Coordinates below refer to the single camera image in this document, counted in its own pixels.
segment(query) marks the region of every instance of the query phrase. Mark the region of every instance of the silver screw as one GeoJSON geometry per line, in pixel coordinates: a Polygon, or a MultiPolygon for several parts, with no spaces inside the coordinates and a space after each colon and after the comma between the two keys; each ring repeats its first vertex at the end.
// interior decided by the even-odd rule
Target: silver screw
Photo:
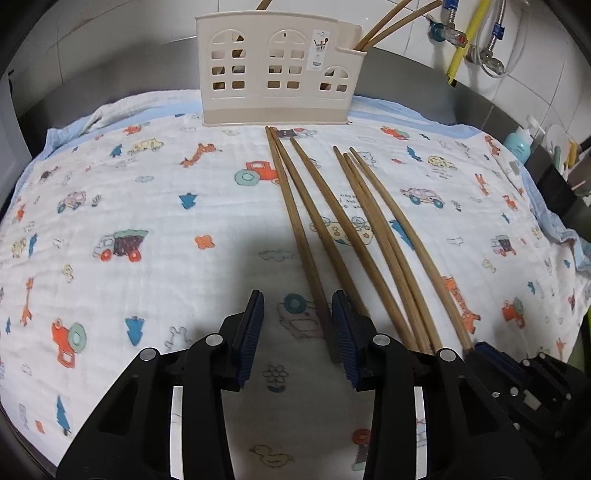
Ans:
{"type": "Polygon", "coordinates": [[[390,345],[390,337],[388,335],[384,335],[383,333],[379,333],[374,335],[373,342],[379,346],[390,345]]]}
{"type": "Polygon", "coordinates": [[[139,353],[139,358],[142,359],[144,362],[149,362],[156,356],[156,350],[153,348],[144,348],[139,353]]]}
{"type": "Polygon", "coordinates": [[[453,362],[456,359],[456,353],[453,350],[446,348],[439,352],[439,357],[446,362],[453,362]]]}
{"type": "Polygon", "coordinates": [[[205,343],[209,346],[218,346],[223,342],[223,336],[218,333],[212,333],[205,339],[205,343]]]}

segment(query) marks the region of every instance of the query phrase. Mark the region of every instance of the white cable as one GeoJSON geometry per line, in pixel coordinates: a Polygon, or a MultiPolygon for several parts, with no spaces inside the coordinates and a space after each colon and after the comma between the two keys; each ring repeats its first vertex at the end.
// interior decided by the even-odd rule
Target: white cable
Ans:
{"type": "MultiPolygon", "coordinates": [[[[517,55],[517,58],[515,59],[515,61],[513,62],[513,65],[511,65],[511,67],[507,67],[503,73],[498,75],[496,73],[489,72],[487,70],[486,65],[484,65],[484,63],[482,62],[482,59],[480,57],[480,38],[482,37],[482,31],[484,30],[484,26],[485,26],[486,22],[488,21],[489,17],[491,16],[491,13],[493,11],[493,7],[495,4],[496,4],[495,1],[491,2],[490,6],[488,8],[488,11],[486,13],[486,18],[483,20],[482,24],[480,25],[480,29],[478,29],[478,33],[476,35],[476,45],[472,51],[472,60],[475,60],[475,63],[480,65],[480,68],[482,69],[482,71],[484,73],[486,73],[489,77],[494,78],[494,79],[502,79],[502,78],[509,76],[513,72],[513,70],[515,70],[515,67],[517,66],[517,64],[521,60],[521,57],[523,56],[523,52],[525,50],[525,41],[527,39],[527,34],[529,31],[529,27],[530,27],[531,11],[528,9],[528,11],[526,13],[527,18],[525,20],[525,25],[524,25],[525,30],[524,30],[524,35],[523,35],[523,41],[521,42],[521,49],[519,51],[519,55],[517,55]]],[[[518,31],[518,34],[515,36],[515,42],[517,42],[518,36],[519,36],[519,31],[518,31]]]]}

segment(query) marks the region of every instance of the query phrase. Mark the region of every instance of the teal soap bottle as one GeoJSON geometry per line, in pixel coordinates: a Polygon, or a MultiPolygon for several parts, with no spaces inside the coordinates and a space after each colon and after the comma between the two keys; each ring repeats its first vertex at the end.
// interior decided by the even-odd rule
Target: teal soap bottle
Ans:
{"type": "Polygon", "coordinates": [[[531,155],[531,144],[537,132],[540,130],[540,124],[531,115],[527,116],[527,128],[518,127],[517,130],[507,136],[504,146],[507,147],[517,160],[525,164],[531,155]]]}

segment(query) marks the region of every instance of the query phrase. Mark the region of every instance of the product sticker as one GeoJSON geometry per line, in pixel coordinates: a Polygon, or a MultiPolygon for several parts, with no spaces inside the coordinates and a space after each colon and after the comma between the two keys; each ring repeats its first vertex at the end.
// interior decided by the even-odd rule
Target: product sticker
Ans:
{"type": "Polygon", "coordinates": [[[306,70],[322,71],[329,38],[330,32],[326,30],[314,30],[312,32],[312,42],[308,51],[308,66],[306,70]]]}

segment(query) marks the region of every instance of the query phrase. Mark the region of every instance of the yellow gas pipe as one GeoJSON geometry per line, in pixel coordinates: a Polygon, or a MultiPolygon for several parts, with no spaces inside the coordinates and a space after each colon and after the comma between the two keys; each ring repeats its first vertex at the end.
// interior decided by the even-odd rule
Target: yellow gas pipe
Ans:
{"type": "Polygon", "coordinates": [[[454,53],[452,62],[450,63],[449,68],[447,69],[447,84],[451,85],[456,78],[457,70],[460,68],[460,63],[462,62],[464,55],[466,54],[466,49],[472,43],[476,34],[478,33],[478,29],[484,19],[486,17],[486,12],[488,10],[488,6],[491,4],[491,0],[480,0],[474,15],[472,16],[472,20],[470,20],[470,25],[468,25],[468,29],[466,30],[466,38],[468,39],[468,43],[465,47],[457,47],[456,52],[454,53]]]}

